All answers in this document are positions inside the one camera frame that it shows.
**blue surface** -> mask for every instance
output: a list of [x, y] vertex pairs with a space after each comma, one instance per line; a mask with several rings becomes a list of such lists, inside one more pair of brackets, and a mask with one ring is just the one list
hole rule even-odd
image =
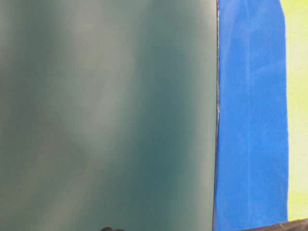
[[278, 0], [220, 0], [214, 230], [287, 220], [284, 15]]

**green surface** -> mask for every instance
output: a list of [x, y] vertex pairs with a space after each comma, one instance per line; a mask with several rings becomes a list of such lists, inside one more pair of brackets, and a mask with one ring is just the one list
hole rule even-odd
[[0, 2], [0, 229], [210, 230], [212, 0]]

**yellow surface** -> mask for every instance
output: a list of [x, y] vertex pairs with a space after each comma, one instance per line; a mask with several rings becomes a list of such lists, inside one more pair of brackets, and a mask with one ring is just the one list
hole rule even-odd
[[281, 0], [286, 24], [288, 219], [308, 218], [308, 0]]

